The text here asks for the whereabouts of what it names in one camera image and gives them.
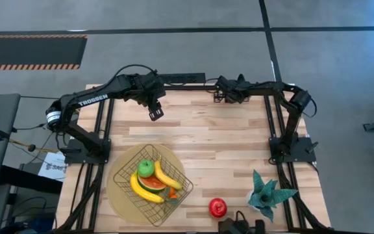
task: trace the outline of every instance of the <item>gray floor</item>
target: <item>gray floor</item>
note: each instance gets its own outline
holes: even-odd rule
[[[370,0],[266,0],[272,27],[374,26]],[[262,26],[257,0],[0,0],[0,31]],[[307,89],[318,115],[306,118],[332,226],[374,233],[374,32],[273,33],[282,79]],[[0,71],[0,93],[58,97],[103,83],[133,62],[159,72],[272,80],[262,32],[90,35],[76,71]],[[22,99],[16,127],[44,122],[50,101]],[[43,129],[13,138],[42,144]],[[48,147],[54,147],[53,139]],[[5,164],[28,162],[10,148]]]

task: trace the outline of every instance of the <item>paper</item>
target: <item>paper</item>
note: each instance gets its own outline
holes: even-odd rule
[[[64,158],[62,152],[47,153],[38,175],[63,182],[66,176]]]

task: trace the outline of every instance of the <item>potted plant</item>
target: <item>potted plant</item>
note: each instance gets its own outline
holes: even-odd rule
[[[273,222],[273,208],[277,208],[275,204],[281,203],[291,198],[296,192],[295,189],[279,189],[275,190],[278,181],[270,180],[264,184],[259,173],[253,170],[253,191],[247,196],[247,203],[258,209],[264,216]]]

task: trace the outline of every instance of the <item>red object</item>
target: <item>red object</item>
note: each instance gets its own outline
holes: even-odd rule
[[[210,214],[216,218],[221,218],[225,216],[227,212],[227,205],[225,201],[221,198],[214,198],[208,204],[208,211]]]
[[[174,191],[174,188],[173,188],[173,187],[170,187],[170,188],[169,188],[168,197],[169,197],[169,198],[172,198],[172,195],[175,195],[175,191]]]

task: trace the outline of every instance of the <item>toy fruit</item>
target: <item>toy fruit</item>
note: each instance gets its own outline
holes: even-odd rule
[[[171,198],[171,196],[174,195],[174,194],[175,194],[174,188],[173,188],[173,187],[170,187],[167,196],[168,196],[169,198]]]
[[[208,211],[210,214],[216,218],[221,218],[225,216],[227,212],[227,206],[225,201],[221,198],[214,198],[208,204]]]
[[[142,188],[149,192],[160,192],[167,187],[167,185],[163,184],[159,179],[155,177],[155,175],[151,175],[149,177],[141,177],[138,174],[138,182],[140,183]]]
[[[138,179],[137,179],[137,173],[133,173],[131,175],[131,178],[129,180],[130,184],[131,184],[131,188],[133,189],[133,191],[139,195],[141,198],[143,199],[146,199],[150,202],[155,202],[155,203],[162,203],[164,202],[164,199],[162,199],[160,196],[156,195],[156,194],[153,194],[151,192],[148,192],[146,191],[145,189],[143,189],[140,184],[138,183]]]
[[[164,184],[173,187],[174,189],[181,189],[181,185],[179,182],[175,181],[174,179],[166,176],[162,170],[161,170],[161,162],[160,161],[155,161],[155,176]]]
[[[147,159],[141,160],[137,172],[141,177],[149,177],[154,173],[154,163]]]

